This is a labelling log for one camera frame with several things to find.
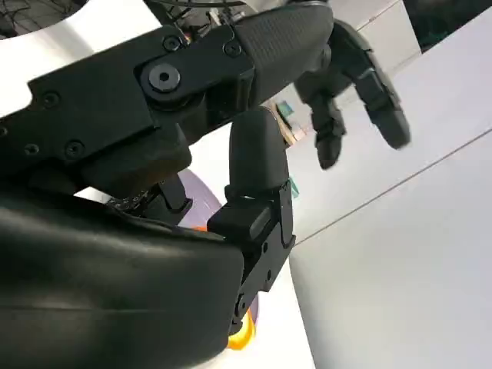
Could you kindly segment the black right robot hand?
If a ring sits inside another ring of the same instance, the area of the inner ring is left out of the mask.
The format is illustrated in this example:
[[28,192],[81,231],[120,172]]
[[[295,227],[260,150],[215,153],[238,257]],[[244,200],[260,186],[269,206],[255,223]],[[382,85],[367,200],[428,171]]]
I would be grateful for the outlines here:
[[[28,83],[1,120],[1,366],[183,368],[220,354],[295,243],[284,140],[264,102],[314,68],[330,6],[294,2],[188,42],[163,25]],[[231,125],[227,203],[205,231],[154,204]]]

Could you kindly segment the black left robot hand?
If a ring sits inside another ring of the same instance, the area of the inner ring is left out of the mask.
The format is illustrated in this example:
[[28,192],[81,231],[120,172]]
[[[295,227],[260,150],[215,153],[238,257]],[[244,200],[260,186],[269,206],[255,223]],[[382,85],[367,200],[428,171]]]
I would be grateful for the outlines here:
[[411,141],[400,99],[372,47],[355,28],[336,20],[320,66],[294,82],[300,99],[311,108],[314,146],[324,170],[337,163],[347,133],[335,98],[351,85],[390,147],[401,149]]

